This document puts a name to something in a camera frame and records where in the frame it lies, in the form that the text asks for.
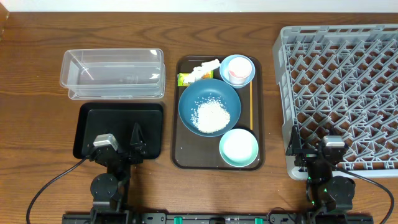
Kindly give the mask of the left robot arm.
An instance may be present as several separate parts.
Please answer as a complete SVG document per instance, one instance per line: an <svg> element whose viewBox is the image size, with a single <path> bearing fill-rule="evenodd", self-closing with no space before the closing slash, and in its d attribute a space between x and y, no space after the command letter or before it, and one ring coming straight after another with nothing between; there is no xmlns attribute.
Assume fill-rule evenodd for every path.
<svg viewBox="0 0 398 224"><path fill-rule="evenodd" d="M93 208L90 223L140 223L141 216L127 204L131 166L140 164L146 153L141 126L135 124L127 148L123 149L113 134L98 135L89 160L106 167L90 186Z"/></svg>

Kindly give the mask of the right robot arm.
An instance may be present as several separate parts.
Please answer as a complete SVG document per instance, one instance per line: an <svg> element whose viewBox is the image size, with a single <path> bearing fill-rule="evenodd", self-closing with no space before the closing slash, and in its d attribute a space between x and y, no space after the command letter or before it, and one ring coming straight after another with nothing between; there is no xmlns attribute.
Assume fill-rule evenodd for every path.
<svg viewBox="0 0 398 224"><path fill-rule="evenodd" d="M348 223L346 212L353 208L355 182L333 175L347 150L347 143L337 135L324 136L317 148L306 149L297 128L292 127L285 155L294 156L294 164L307 169L306 197L313 204L296 216L295 223Z"/></svg>

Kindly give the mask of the dark blue plate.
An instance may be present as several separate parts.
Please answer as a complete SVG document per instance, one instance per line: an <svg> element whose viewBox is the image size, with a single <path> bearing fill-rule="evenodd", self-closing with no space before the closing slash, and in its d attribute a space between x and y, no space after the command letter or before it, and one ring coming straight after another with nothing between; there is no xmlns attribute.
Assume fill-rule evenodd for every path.
<svg viewBox="0 0 398 224"><path fill-rule="evenodd" d="M211 98L220 100L231 115L229 124L220 131L212 134L205 134L197 130L191 122L192 109L197 109L198 104ZM217 79L205 79L195 82L187 87L178 102L178 113L182 123L191 132L204 137L220 136L232 129L238 122L241 115L241 100L231 86L226 82Z"/></svg>

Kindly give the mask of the white napkin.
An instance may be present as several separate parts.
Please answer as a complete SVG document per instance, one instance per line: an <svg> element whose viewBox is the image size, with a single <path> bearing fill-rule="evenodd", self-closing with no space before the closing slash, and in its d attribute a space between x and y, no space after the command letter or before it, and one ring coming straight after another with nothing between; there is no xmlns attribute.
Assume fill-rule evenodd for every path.
<svg viewBox="0 0 398 224"><path fill-rule="evenodd" d="M213 71L216 68L220 67L220 61L218 59L209 61L209 62L203 62L201 66L194 67L193 71L191 73L199 73L200 76L202 76L204 73Z"/></svg>

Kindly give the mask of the pile of white rice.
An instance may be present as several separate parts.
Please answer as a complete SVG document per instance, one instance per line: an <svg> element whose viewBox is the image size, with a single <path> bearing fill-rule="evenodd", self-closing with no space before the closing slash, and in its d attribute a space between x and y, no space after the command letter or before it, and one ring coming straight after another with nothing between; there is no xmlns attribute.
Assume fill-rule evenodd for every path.
<svg viewBox="0 0 398 224"><path fill-rule="evenodd" d="M225 128L231 115L220 100L211 98L198 104L197 109L192 109L191 122L202 133L212 134Z"/></svg>

